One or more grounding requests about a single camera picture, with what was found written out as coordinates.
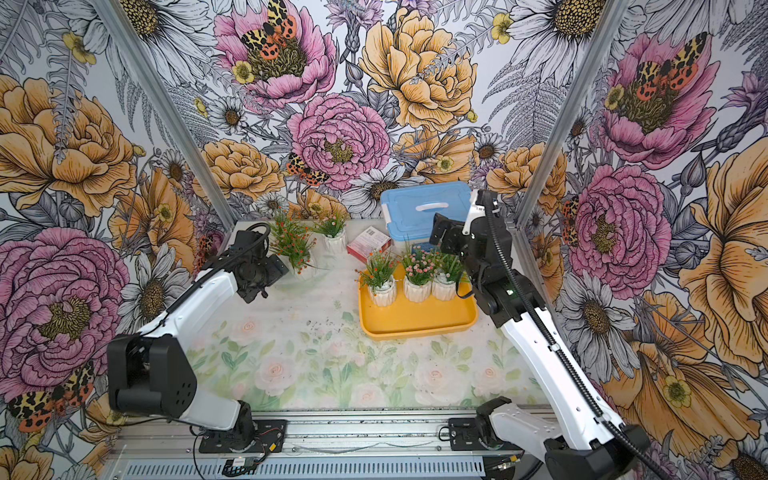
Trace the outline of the orange bud potted plant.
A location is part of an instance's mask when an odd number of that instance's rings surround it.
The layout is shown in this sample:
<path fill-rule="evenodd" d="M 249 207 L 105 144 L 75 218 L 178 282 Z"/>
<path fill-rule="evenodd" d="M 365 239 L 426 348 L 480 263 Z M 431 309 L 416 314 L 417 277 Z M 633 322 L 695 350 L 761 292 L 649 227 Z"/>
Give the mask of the orange bud potted plant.
<path fill-rule="evenodd" d="M 439 301 L 451 301 L 457 296 L 464 276 L 464 265 L 458 255 L 435 251 L 432 295 Z"/>

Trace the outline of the pink flower potted plant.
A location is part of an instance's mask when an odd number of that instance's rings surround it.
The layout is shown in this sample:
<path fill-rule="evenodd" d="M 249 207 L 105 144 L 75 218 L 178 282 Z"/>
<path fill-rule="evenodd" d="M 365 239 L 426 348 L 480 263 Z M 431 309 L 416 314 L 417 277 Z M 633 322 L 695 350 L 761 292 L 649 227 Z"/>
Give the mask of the pink flower potted plant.
<path fill-rule="evenodd" d="M 402 256 L 404 269 L 404 293 L 414 303 L 426 301 L 432 292 L 432 283 L 436 270 L 435 256 L 420 245 L 412 246 Z"/>

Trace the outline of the red flower potted plant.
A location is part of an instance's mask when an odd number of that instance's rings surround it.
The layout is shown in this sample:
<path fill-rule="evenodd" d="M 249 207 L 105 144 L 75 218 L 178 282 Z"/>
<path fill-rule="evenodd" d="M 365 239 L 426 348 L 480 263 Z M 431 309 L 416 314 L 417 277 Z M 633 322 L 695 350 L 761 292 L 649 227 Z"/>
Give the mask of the red flower potted plant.
<path fill-rule="evenodd" d="M 309 280 L 316 274 L 312 255 L 315 240 L 309 227 L 292 219 L 287 211 L 274 216 L 270 233 L 270 252 L 276 254 L 301 280 Z"/>

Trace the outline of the green potted plant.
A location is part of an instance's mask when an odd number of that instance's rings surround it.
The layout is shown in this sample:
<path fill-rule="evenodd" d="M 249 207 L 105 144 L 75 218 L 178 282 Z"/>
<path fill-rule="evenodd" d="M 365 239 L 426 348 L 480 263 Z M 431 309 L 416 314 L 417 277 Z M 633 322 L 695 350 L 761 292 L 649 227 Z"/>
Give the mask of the green potted plant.
<path fill-rule="evenodd" d="M 312 225 L 312 231 L 320 236 L 329 253 L 340 255 L 346 252 L 346 223 L 346 216 L 336 213 L 316 220 Z"/>
<path fill-rule="evenodd" d="M 397 265 L 397 257 L 391 252 L 376 251 L 367 257 L 365 268 L 359 273 L 360 284 L 368 289 L 378 307 L 390 306 L 395 301 Z"/>

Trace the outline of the green potted plant back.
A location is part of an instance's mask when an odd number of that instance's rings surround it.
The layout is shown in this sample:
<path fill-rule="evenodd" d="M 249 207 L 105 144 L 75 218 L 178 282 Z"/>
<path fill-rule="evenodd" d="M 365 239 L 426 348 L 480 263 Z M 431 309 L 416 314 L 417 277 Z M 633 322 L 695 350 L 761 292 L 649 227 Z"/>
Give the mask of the green potted plant back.
<path fill-rule="evenodd" d="M 346 216 L 336 213 L 316 220 L 312 225 L 312 231 L 320 236 L 329 253 L 340 255 L 346 252 L 346 223 Z"/>

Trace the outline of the yellow plastic tray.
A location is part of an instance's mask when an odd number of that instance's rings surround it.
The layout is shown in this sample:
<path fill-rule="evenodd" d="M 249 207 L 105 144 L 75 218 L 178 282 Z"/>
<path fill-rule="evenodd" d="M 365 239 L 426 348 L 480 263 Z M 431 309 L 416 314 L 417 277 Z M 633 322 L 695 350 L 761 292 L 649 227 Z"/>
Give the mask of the yellow plastic tray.
<path fill-rule="evenodd" d="M 395 300 L 389 306 L 377 306 L 368 287 L 358 284 L 359 316 L 362 330 L 373 340 L 400 340 L 465 331 L 478 318 L 473 298 L 455 297 L 442 301 L 430 295 L 420 303 L 411 302 L 404 293 L 405 271 L 394 272 Z"/>

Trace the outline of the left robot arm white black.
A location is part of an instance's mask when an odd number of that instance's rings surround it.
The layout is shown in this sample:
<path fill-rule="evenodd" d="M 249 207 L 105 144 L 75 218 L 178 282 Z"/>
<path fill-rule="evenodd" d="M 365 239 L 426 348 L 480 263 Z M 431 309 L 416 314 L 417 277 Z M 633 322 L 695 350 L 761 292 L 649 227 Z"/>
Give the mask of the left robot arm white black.
<path fill-rule="evenodd" d="M 107 348 L 108 399 L 122 414 L 161 418 L 197 427 L 203 453 L 249 452 L 257 445 L 250 405 L 204 389 L 187 352 L 206 324 L 222 319 L 238 296 L 266 297 L 287 266 L 269 251 L 271 227 L 237 231 L 233 244 L 210 260 L 192 284 L 147 325 L 122 334 Z"/>

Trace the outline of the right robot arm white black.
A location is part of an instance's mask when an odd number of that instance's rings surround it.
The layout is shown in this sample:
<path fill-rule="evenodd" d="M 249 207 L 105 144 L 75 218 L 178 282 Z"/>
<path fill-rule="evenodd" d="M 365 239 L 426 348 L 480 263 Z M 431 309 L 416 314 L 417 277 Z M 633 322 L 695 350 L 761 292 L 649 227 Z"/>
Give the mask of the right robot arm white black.
<path fill-rule="evenodd" d="M 636 464 L 668 478 L 648 454 L 648 434 L 626 423 L 597 392 L 537 288 L 513 269 L 512 237 L 496 193 L 473 191 L 464 221 L 436 215 L 430 242 L 458 256 L 470 297 L 522 355 L 556 416 L 547 422 L 506 397 L 490 400 L 477 410 L 483 443 L 491 449 L 504 443 L 520 447 L 553 479 L 618 479 Z"/>

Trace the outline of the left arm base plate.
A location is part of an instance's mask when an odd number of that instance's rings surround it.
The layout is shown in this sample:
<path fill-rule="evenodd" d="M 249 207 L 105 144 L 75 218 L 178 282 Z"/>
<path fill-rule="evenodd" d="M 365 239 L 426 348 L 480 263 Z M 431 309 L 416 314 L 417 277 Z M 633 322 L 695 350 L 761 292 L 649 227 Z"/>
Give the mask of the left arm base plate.
<path fill-rule="evenodd" d="M 229 431 L 206 431 L 197 451 L 201 454 L 280 453 L 288 422 L 277 419 L 253 419 Z"/>

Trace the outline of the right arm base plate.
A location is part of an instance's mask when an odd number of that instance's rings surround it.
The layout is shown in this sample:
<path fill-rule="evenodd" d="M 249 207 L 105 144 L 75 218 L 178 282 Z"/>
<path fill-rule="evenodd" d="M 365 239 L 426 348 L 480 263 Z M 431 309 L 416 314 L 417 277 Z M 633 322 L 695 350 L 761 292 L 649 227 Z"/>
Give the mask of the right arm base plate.
<path fill-rule="evenodd" d="M 476 418 L 448 419 L 448 442 L 452 451 L 513 451 L 519 447 L 483 433 Z"/>

